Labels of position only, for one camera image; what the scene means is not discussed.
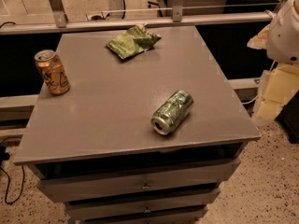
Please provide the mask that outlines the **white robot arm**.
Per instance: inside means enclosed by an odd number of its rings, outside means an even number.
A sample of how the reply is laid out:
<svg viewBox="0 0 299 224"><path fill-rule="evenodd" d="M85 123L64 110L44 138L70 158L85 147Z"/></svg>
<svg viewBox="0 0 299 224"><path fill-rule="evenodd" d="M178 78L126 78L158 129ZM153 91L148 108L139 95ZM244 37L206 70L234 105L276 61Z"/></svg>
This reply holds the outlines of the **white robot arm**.
<svg viewBox="0 0 299 224"><path fill-rule="evenodd" d="M256 110L260 119L275 119L299 90L299 0L288 0L271 22L247 44L265 49L267 57L278 63L269 76L261 103Z"/></svg>

